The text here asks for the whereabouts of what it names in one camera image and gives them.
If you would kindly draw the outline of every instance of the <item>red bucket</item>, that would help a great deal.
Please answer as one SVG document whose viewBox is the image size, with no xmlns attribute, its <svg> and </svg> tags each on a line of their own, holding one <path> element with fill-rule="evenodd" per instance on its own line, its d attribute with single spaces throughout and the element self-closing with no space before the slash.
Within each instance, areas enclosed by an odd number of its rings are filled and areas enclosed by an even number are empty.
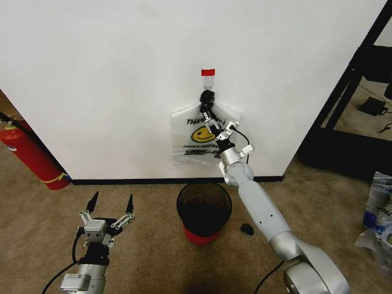
<svg viewBox="0 0 392 294">
<path fill-rule="evenodd" d="M 206 245 L 221 233 L 232 214 L 232 200 L 218 184 L 188 184 L 178 195 L 177 212 L 187 239 Z"/>
</svg>

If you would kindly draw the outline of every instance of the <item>carpet floor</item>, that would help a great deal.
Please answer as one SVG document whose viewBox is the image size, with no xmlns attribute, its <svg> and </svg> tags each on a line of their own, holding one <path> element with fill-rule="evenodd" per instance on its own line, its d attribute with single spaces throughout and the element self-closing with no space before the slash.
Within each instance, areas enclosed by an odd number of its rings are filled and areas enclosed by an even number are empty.
<svg viewBox="0 0 392 294">
<path fill-rule="evenodd" d="M 116 237 L 105 293 L 253 293 L 279 259 L 260 232 L 240 231 L 252 223 L 233 187 L 226 187 L 233 213 L 221 236 L 206 246 L 191 244 L 176 212 L 184 185 L 73 186 L 50 191 L 5 147 L 0 147 L 0 284 L 3 293 L 40 293 L 71 263 L 71 247 L 84 210 L 100 192 L 94 216 L 124 214 L 134 194 L 135 221 Z M 369 184 L 304 166 L 296 158 L 283 182 L 262 183 L 292 230 L 321 247 L 347 278 L 352 293 L 391 293 L 371 256 L 354 247 Z M 79 242 L 77 255 L 84 252 Z M 259 293 L 286 293 L 282 270 Z M 76 273 L 72 268 L 69 273 Z M 60 277 L 48 293 L 59 293 Z"/>
</svg>

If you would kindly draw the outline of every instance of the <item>black baseboard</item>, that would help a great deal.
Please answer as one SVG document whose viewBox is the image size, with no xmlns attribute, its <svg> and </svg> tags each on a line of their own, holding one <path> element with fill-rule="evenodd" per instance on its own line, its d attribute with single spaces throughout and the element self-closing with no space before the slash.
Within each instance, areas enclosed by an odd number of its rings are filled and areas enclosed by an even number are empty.
<svg viewBox="0 0 392 294">
<path fill-rule="evenodd" d="M 284 176 L 255 176 L 256 182 L 281 182 Z M 163 179 L 73 179 L 74 185 L 131 185 L 131 184 L 190 184 L 224 183 L 223 178 L 163 178 Z"/>
</svg>

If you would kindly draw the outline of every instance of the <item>plastic bags pile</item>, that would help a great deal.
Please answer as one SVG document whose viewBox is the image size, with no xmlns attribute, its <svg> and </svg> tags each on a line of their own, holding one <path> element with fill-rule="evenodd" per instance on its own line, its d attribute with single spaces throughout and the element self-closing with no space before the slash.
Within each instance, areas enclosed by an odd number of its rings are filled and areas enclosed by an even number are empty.
<svg viewBox="0 0 392 294">
<path fill-rule="evenodd" d="M 367 230 L 355 246 L 370 249 L 376 263 L 392 276 L 392 176 L 374 174 L 363 225 Z"/>
</svg>

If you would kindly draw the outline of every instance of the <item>plastic bag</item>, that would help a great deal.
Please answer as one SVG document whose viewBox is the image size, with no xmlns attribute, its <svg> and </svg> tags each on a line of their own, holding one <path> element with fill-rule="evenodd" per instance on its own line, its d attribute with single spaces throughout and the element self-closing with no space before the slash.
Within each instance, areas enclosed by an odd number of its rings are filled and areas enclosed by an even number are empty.
<svg viewBox="0 0 392 294">
<path fill-rule="evenodd" d="M 240 115 L 222 107 L 216 102 L 212 111 L 218 117 L 222 126 L 229 121 L 239 122 Z M 218 147 L 215 136 L 208 132 L 200 113 L 200 103 L 186 108 L 171 116 L 171 142 L 173 165 L 202 164 L 217 165 L 219 163 Z M 236 143 L 236 134 L 230 137 L 230 141 Z"/>
<path fill-rule="evenodd" d="M 372 251 L 375 262 L 392 276 L 392 176 L 376 172 L 366 202 L 363 225 L 355 246 Z"/>
</svg>

